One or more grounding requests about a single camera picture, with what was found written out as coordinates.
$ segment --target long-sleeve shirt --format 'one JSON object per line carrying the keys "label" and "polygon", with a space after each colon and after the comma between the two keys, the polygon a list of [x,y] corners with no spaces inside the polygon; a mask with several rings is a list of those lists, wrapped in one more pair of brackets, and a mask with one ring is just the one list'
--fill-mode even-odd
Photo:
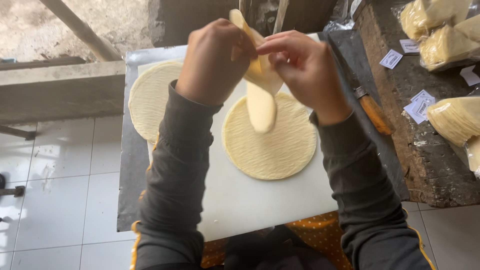
{"label": "long-sleeve shirt", "polygon": [[[197,231],[209,167],[210,128],[221,106],[190,101],[169,86],[147,189],[140,200],[140,220],[132,267],[136,270],[201,269],[204,239]],[[317,124],[316,115],[311,121]],[[418,233],[388,180],[374,143],[355,115],[341,123],[318,126],[324,167],[338,219],[342,248],[356,270],[434,269]],[[235,269],[227,265],[225,269]]]}

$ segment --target white cutting board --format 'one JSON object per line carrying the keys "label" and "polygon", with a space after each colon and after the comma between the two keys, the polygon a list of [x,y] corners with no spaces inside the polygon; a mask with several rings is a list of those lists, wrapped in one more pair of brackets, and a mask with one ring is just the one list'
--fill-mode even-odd
{"label": "white cutting board", "polygon": [[[284,84],[280,91],[290,94]],[[262,181],[251,178],[233,165],[223,150],[221,132],[228,110],[246,95],[242,80],[223,108],[213,117],[208,170],[203,199],[202,221],[198,230],[205,241],[308,218],[337,210],[332,199],[320,140],[310,163],[299,173],[282,180]]]}

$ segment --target round dough wrapper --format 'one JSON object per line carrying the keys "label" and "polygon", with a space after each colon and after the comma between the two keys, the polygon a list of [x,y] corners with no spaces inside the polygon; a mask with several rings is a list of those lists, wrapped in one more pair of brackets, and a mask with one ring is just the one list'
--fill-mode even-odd
{"label": "round dough wrapper", "polygon": [[282,179],[301,171],[317,146],[316,130],[305,107],[282,92],[275,100],[277,120],[269,133],[253,129],[246,97],[233,105],[223,124],[222,142],[229,159],[248,176],[262,180]]}
{"label": "round dough wrapper", "polygon": [[140,136],[153,144],[165,114],[168,85],[178,79],[181,67],[178,62],[160,63],[143,72],[130,91],[128,108],[133,126]]}

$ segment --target knife blade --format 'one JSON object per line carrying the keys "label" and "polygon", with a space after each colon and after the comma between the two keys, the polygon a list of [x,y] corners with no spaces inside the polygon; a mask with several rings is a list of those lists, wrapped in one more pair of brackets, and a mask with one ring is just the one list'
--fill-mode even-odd
{"label": "knife blade", "polygon": [[367,113],[370,121],[373,123],[378,132],[384,135],[391,135],[393,132],[395,132],[395,127],[388,120],[382,108],[369,95],[365,87],[360,84],[357,75],[352,71],[337,45],[328,34],[327,39],[328,44],[330,44],[330,47],[332,48],[332,52],[338,66],[343,71],[348,84],[353,90],[353,94],[358,99],[363,110]]}

